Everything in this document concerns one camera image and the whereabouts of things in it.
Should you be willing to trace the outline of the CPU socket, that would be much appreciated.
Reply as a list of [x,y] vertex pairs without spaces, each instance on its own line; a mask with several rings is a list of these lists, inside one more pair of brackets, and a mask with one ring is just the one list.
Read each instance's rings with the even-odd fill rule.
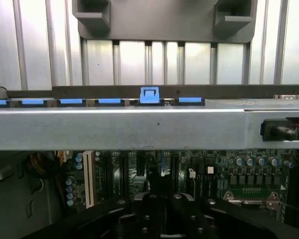
[[222,199],[238,206],[258,207],[258,209],[266,209],[275,212],[279,212],[282,207],[279,195],[275,191],[272,191],[269,196],[264,198],[235,197],[232,191],[227,191]]

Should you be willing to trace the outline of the white expansion slot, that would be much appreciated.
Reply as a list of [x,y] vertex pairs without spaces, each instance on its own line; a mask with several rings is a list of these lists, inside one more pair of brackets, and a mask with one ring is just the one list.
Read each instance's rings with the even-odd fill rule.
[[97,203],[95,162],[94,151],[89,150],[83,152],[85,200],[87,209],[95,206]]

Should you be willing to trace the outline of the green motherboard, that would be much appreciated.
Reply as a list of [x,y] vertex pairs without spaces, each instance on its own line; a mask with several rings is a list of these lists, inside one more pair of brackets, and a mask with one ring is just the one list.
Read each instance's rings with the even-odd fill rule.
[[[133,198],[149,191],[149,174],[159,175],[159,151],[94,151],[97,203],[112,197]],[[299,229],[299,149],[163,151],[161,177],[171,175],[177,192],[189,180],[216,175],[216,194],[264,198],[278,193],[279,212],[242,206]],[[65,180],[63,201],[73,213],[86,209],[83,151],[59,151]]]

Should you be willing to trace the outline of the grey power supply unit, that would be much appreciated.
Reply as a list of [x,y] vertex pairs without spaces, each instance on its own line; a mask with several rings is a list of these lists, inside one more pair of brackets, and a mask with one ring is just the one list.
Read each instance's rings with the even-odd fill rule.
[[52,179],[26,173],[29,151],[0,151],[0,239],[18,239],[63,217]]

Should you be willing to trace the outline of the black open PC case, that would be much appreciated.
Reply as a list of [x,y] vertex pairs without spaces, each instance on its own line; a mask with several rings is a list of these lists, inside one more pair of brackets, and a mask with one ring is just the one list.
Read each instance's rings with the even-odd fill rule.
[[87,209],[63,201],[59,151],[299,149],[299,85],[158,86],[158,104],[141,104],[141,87],[0,87],[0,151],[29,151],[26,173],[52,179],[56,222]]

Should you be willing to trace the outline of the blue card retention latch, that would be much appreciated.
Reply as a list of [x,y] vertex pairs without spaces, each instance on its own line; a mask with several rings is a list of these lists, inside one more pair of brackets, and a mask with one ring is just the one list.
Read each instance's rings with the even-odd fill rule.
[[141,104],[158,104],[160,103],[159,87],[141,87],[140,90]]

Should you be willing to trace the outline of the grey parts rack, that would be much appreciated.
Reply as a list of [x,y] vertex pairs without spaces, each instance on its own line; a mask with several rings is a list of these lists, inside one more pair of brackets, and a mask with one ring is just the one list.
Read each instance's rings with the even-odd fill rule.
[[247,43],[258,0],[72,0],[81,37],[91,40]]

